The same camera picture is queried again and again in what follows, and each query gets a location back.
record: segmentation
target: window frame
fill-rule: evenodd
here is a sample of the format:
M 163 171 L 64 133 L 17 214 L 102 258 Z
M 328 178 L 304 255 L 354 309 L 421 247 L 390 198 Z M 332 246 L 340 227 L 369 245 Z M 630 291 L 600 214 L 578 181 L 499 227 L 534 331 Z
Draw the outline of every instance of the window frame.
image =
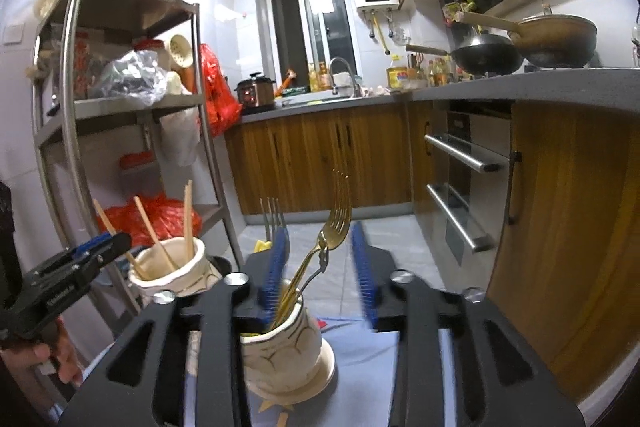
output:
M 353 47 L 353 55 L 356 62 L 356 71 L 354 74 L 358 74 L 358 72 L 362 71 L 362 64 L 360 61 L 360 51 L 358 48 L 358 42 L 356 38 L 354 17 L 353 17 L 353 3 L 352 0 L 344 0 L 347 9 L 347 20 L 349 25 L 349 33 L 351 35 L 351 46 Z M 273 56 L 273 67 L 275 69 L 274 80 L 276 81 L 276 85 L 280 87 L 282 84 L 282 78 L 280 78 L 280 55 L 278 54 L 278 40 L 276 37 L 275 30 L 275 19 L 273 16 L 273 3 L 272 0 L 266 0 L 267 4 L 267 19 L 269 23 L 269 36 L 271 39 L 271 54 Z M 314 54 L 311 44 L 311 34 L 309 32 L 309 20 L 306 14 L 305 0 L 298 0 L 298 6 L 300 9 L 300 20 L 302 21 L 302 33 L 305 41 L 305 53 L 306 53 L 306 61 L 307 63 L 314 62 Z M 324 25 L 324 14 L 320 12 L 318 14 L 319 23 L 322 28 Z M 329 51 L 329 43 L 326 37 L 326 32 L 321 32 L 321 40 L 322 40 L 322 48 L 324 51 L 324 58 L 328 65 L 329 61 L 331 61 L 331 53 Z

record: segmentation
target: cream ceramic cup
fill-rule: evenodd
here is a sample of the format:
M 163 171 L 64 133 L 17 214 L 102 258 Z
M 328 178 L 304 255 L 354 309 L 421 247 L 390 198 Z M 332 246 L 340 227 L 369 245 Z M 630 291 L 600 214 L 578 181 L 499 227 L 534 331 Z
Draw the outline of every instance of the cream ceramic cup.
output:
M 263 335 L 241 337 L 240 342 L 244 381 L 258 396 L 299 390 L 322 363 L 318 321 L 305 308 L 302 295 L 283 324 Z
M 193 238 L 193 259 L 187 259 L 183 237 L 174 237 L 161 241 L 171 258 L 179 266 L 170 271 L 169 264 L 157 245 L 143 250 L 136 258 L 150 280 L 142 280 L 135 270 L 129 269 L 129 281 L 135 285 L 142 295 L 145 306 L 151 297 L 162 290 L 171 290 L 178 297 L 192 295 L 211 288 L 222 279 L 220 272 L 213 267 L 204 255 L 204 243 Z

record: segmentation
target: wok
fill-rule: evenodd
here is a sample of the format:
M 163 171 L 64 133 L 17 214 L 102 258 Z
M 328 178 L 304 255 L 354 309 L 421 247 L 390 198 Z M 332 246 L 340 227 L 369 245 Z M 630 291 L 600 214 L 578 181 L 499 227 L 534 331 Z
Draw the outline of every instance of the wok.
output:
M 596 25 L 575 15 L 553 15 L 548 5 L 543 7 L 544 15 L 517 23 L 472 12 L 456 13 L 456 21 L 507 30 L 522 56 L 539 68 L 583 67 L 596 50 Z
M 523 62 L 518 50 L 507 37 L 480 33 L 452 52 L 438 48 L 428 48 L 408 44 L 408 52 L 439 55 L 445 57 L 451 55 L 457 65 L 469 74 L 480 75 L 485 73 L 511 74 L 516 71 Z

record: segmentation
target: human hand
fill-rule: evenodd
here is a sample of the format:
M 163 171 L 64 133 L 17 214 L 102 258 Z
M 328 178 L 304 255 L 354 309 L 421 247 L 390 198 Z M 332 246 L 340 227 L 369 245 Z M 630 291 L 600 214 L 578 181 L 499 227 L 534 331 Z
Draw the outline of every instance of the human hand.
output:
M 58 341 L 53 349 L 53 355 L 60 363 L 58 377 L 63 383 L 73 382 L 76 385 L 82 383 L 82 370 L 78 363 L 76 348 L 69 339 L 68 332 L 62 318 L 56 319 L 58 327 Z M 47 344 L 23 343 L 0 351 L 0 356 L 6 367 L 11 370 L 28 369 L 47 362 L 52 355 L 52 350 Z

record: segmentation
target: red plastic bag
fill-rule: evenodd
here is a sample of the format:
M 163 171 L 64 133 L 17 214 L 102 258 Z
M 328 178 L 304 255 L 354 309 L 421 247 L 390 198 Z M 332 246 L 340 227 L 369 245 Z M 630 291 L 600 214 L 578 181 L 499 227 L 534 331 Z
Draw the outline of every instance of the red plastic bag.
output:
M 208 44 L 200 45 L 207 115 L 212 136 L 224 133 L 240 118 L 242 105 L 234 98 L 220 71 L 218 58 Z
M 184 236 L 184 205 L 181 201 L 170 200 L 164 194 L 155 198 L 140 196 L 140 201 L 160 241 Z M 104 213 L 116 230 L 122 230 L 131 236 L 132 247 L 153 245 L 153 239 L 146 231 L 145 222 L 133 199 L 127 201 L 125 206 L 107 208 Z M 195 210 L 191 211 L 191 216 L 193 235 L 198 235 L 202 229 L 202 219 Z M 100 223 L 100 229 L 102 232 L 106 231 L 102 223 Z

